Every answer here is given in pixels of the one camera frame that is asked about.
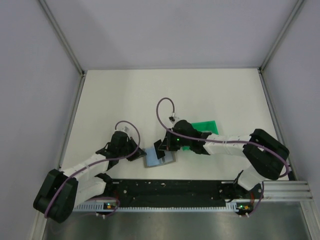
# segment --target white strip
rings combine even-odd
[[[103,202],[84,202],[73,209],[74,212],[112,212],[113,210],[104,209]],[[238,212],[235,202],[226,203],[225,206],[216,207],[119,207],[117,212],[123,213],[198,213],[198,212]]]

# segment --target green object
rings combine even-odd
[[[213,134],[218,134],[218,129],[216,121],[202,121],[191,123],[192,127],[200,132],[211,132]],[[188,146],[182,147],[183,151],[189,150]]]

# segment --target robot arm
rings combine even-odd
[[[277,180],[284,167],[284,164],[277,157],[255,145],[248,144],[248,142],[258,143],[283,159],[287,159],[289,155],[289,150],[284,145],[262,129],[256,129],[252,134],[245,136],[222,136],[211,132],[197,131],[186,120],[179,120],[176,117],[169,119],[172,122],[171,130],[173,132],[191,138],[203,139],[203,141],[187,139],[167,131],[158,150],[177,151],[181,147],[188,146],[196,154],[227,154],[247,158],[251,166],[242,171],[235,180],[236,185],[247,191],[265,179]]]
[[[137,144],[133,138],[130,137],[127,127],[116,130],[112,135],[111,141],[108,142],[105,147],[96,151],[89,159],[63,171],[57,169],[51,170],[47,174],[33,202],[33,207],[45,213],[50,201],[66,179],[72,174],[84,169],[65,183],[49,209],[48,217],[58,223],[62,223],[69,217],[75,206],[94,196],[101,195],[105,191],[106,184],[110,177],[103,174],[103,172],[112,168],[119,160],[104,160],[128,156],[134,152],[136,148]],[[138,150],[127,159],[133,161],[145,155],[146,153],[138,148]]]

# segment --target white table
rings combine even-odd
[[[170,97],[176,116],[190,123],[215,120],[220,135],[248,135],[261,128],[276,137],[256,69],[90,70],[62,169],[102,148],[120,120],[136,125],[141,148],[163,139],[166,131],[156,118],[156,105],[162,97]],[[160,117],[167,126],[171,112],[170,103],[164,101]],[[137,141],[134,130],[131,133]],[[133,162],[123,159],[108,174],[122,179],[233,180],[249,165],[242,157],[181,150],[175,163],[144,168],[142,158]]]

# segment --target wall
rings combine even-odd
[[[298,176],[320,209],[320,1],[308,0],[265,71]]]
[[[35,0],[2,0],[0,32],[0,239],[23,240],[79,76]]]
[[[86,70],[259,67],[297,0],[47,0]]]

